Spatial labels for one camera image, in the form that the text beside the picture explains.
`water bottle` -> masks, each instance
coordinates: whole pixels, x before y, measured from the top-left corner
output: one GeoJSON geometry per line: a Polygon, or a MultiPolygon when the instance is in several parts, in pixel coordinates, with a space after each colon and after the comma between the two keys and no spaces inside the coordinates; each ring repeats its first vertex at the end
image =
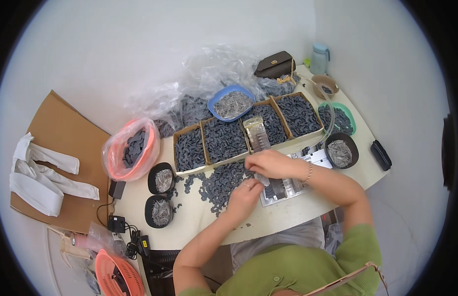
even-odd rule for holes
{"type": "Polygon", "coordinates": [[[311,65],[309,70],[313,74],[322,74],[326,72],[326,64],[331,60],[329,49],[322,43],[313,44],[313,53],[311,54],[311,65]]]}

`woman's hand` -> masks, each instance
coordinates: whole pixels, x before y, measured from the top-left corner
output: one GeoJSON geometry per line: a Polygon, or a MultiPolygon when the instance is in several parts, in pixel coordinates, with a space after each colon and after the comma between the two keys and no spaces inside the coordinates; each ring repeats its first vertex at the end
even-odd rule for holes
{"type": "Polygon", "coordinates": [[[245,158],[245,168],[273,179],[297,178],[305,180],[307,163],[303,159],[291,159],[269,149],[245,158]]]}
{"type": "Polygon", "coordinates": [[[256,179],[245,180],[232,191],[224,215],[238,226],[255,210],[262,190],[263,184],[256,179]]]}

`eyeglasses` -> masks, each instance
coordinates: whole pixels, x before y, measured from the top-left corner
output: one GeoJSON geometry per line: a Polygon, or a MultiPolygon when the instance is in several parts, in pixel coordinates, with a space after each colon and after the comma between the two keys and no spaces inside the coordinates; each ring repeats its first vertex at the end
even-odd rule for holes
{"type": "Polygon", "coordinates": [[[332,290],[334,288],[337,288],[337,287],[347,283],[348,281],[354,279],[356,276],[358,276],[359,274],[363,273],[364,271],[366,271],[371,266],[374,267],[375,271],[377,271],[379,273],[380,280],[382,281],[382,283],[383,283],[383,285],[385,287],[385,290],[387,291],[387,296],[389,296],[389,290],[387,289],[387,284],[385,282],[385,278],[384,278],[383,274],[380,271],[380,266],[375,265],[373,262],[368,262],[368,263],[364,264],[364,266],[362,266],[361,268],[351,272],[350,274],[345,275],[342,278],[340,278],[340,279],[338,279],[336,281],[333,281],[332,283],[327,284],[324,287],[321,287],[321,288],[316,289],[314,291],[311,291],[311,292],[309,292],[307,294],[304,294],[303,296],[315,296],[315,295],[319,295],[321,293],[325,293],[325,292],[327,292],[329,290],[332,290]]]}

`orange basket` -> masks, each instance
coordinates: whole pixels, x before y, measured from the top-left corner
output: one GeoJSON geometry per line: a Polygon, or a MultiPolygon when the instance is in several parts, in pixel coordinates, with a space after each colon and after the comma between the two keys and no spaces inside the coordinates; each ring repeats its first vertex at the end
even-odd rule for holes
{"type": "Polygon", "coordinates": [[[107,254],[101,249],[96,257],[96,277],[105,296],[143,296],[143,284],[135,269],[124,259],[107,254]],[[122,292],[114,279],[114,268],[117,266],[124,277],[130,295],[122,292]]]}
{"type": "Polygon", "coordinates": [[[108,146],[107,157],[103,158],[103,161],[107,161],[104,166],[108,171],[109,177],[116,181],[134,181],[146,174],[152,168],[160,151],[160,134],[157,133],[155,123],[150,119],[133,119],[118,134],[111,137],[109,139],[111,142],[108,146]],[[135,131],[130,133],[126,130],[129,128],[135,131]],[[148,140],[137,162],[132,168],[127,169],[122,161],[124,149],[128,146],[126,140],[140,128],[143,128],[147,133],[148,140]]]}

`cardboard box compartment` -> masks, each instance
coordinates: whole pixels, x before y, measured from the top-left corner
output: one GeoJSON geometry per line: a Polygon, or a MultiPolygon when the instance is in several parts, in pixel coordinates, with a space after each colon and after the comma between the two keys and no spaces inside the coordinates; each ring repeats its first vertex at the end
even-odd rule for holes
{"type": "Polygon", "coordinates": [[[182,175],[191,175],[191,174],[198,174],[200,173],[205,166],[200,166],[198,168],[195,168],[195,169],[189,169],[189,170],[185,170],[185,171],[180,171],[179,168],[178,168],[178,162],[176,161],[176,142],[178,141],[178,138],[182,135],[182,134],[185,134],[189,131],[192,131],[194,129],[197,129],[197,128],[200,128],[201,129],[201,140],[202,140],[202,147],[203,147],[203,152],[204,152],[204,160],[205,160],[205,165],[209,165],[210,162],[209,162],[209,153],[208,151],[206,150],[206,143],[204,141],[204,133],[203,133],[203,129],[201,128],[201,121],[196,123],[196,124],[193,124],[192,126],[189,126],[189,127],[185,127],[179,131],[177,131],[176,133],[173,134],[173,157],[174,157],[174,165],[175,165],[175,168],[176,168],[176,174],[179,175],[179,176],[182,176],[182,175]]]}
{"type": "Polygon", "coordinates": [[[318,115],[317,105],[314,105],[312,102],[310,102],[302,92],[295,92],[295,93],[291,93],[291,94],[288,94],[288,95],[285,95],[285,96],[279,96],[279,97],[272,97],[271,96],[271,99],[276,104],[276,101],[280,100],[281,98],[294,97],[294,96],[301,96],[302,98],[304,98],[311,105],[311,107],[314,110],[314,114],[316,116],[316,120],[321,125],[321,128],[319,130],[314,131],[314,132],[311,132],[311,133],[308,133],[308,134],[304,134],[302,136],[299,136],[299,137],[295,138],[295,136],[293,136],[293,133],[291,132],[291,129],[290,129],[290,126],[288,125],[288,122],[285,119],[285,116],[283,116],[283,112],[281,112],[281,109],[279,108],[279,106],[277,104],[277,107],[280,109],[280,113],[283,116],[283,120],[286,123],[286,125],[287,125],[287,127],[288,127],[288,129],[290,131],[289,139],[291,139],[290,141],[281,143],[281,144],[284,144],[284,145],[280,145],[280,148],[281,147],[286,147],[287,145],[293,145],[293,144],[296,144],[296,143],[299,143],[299,142],[303,142],[303,141],[308,140],[308,139],[315,138],[316,136],[321,135],[323,133],[323,130],[324,130],[323,122],[321,121],[321,119],[319,118],[319,115],[318,115]]]}
{"type": "MultiPolygon", "coordinates": [[[[248,139],[247,137],[245,136],[245,133],[242,133],[243,137],[244,137],[244,141],[245,141],[245,147],[247,148],[247,152],[244,152],[244,153],[241,153],[239,155],[236,155],[234,157],[231,157],[231,158],[228,158],[226,160],[223,160],[223,161],[220,161],[220,162],[217,162],[217,163],[213,163],[210,156],[209,156],[209,151],[207,150],[206,148],[206,136],[204,134],[204,126],[206,125],[207,122],[209,121],[212,121],[212,120],[217,120],[215,117],[213,118],[210,118],[210,119],[206,119],[206,120],[202,120],[200,122],[201,124],[201,131],[202,131],[202,135],[203,135],[203,143],[204,143],[204,149],[206,150],[207,152],[207,155],[208,155],[208,160],[209,160],[209,165],[210,165],[210,168],[209,169],[213,169],[213,168],[217,168],[219,167],[220,165],[224,165],[224,164],[227,164],[227,163],[232,163],[232,162],[236,162],[236,161],[239,161],[241,159],[244,159],[247,155],[249,155],[249,142],[248,142],[248,139]]],[[[239,127],[242,129],[242,131],[244,130],[244,127],[242,126],[242,123],[240,122],[240,120],[238,120],[238,124],[239,124],[239,127]]]]}
{"type": "Polygon", "coordinates": [[[97,214],[103,223],[107,223],[107,217],[113,212],[113,207],[105,207],[112,198],[108,195],[110,179],[102,169],[100,155],[102,145],[110,135],[81,116],[54,91],[49,93],[36,111],[28,132],[35,137],[34,144],[77,157],[80,163],[79,174],[73,175],[51,163],[38,163],[73,181],[94,185],[99,189],[100,200],[65,194],[59,216],[53,217],[39,212],[16,193],[11,192],[10,207],[32,219],[83,234],[89,231],[91,222],[100,224],[97,214]],[[104,206],[97,213],[97,208],[101,205],[104,206]]]}
{"type": "MultiPolygon", "coordinates": [[[[283,130],[285,131],[285,135],[287,136],[287,140],[285,142],[272,145],[272,149],[276,150],[277,148],[284,147],[285,143],[287,143],[289,140],[292,140],[294,138],[293,138],[293,135],[291,134],[291,131],[290,131],[289,127],[288,127],[288,124],[287,124],[287,122],[285,120],[285,117],[283,117],[283,114],[281,113],[280,108],[275,103],[275,100],[273,100],[273,98],[267,98],[266,100],[257,102],[257,103],[254,104],[254,107],[255,106],[260,106],[260,105],[270,105],[270,106],[272,106],[272,108],[275,110],[275,113],[277,114],[279,120],[281,121],[281,125],[283,126],[283,130]]],[[[245,139],[247,141],[247,145],[249,147],[249,151],[252,154],[252,153],[254,153],[254,150],[252,149],[252,146],[250,145],[249,136],[247,135],[247,131],[244,128],[244,124],[243,124],[242,119],[239,119],[239,120],[240,120],[240,125],[242,127],[242,132],[244,133],[244,137],[245,137],[245,139]]]]}

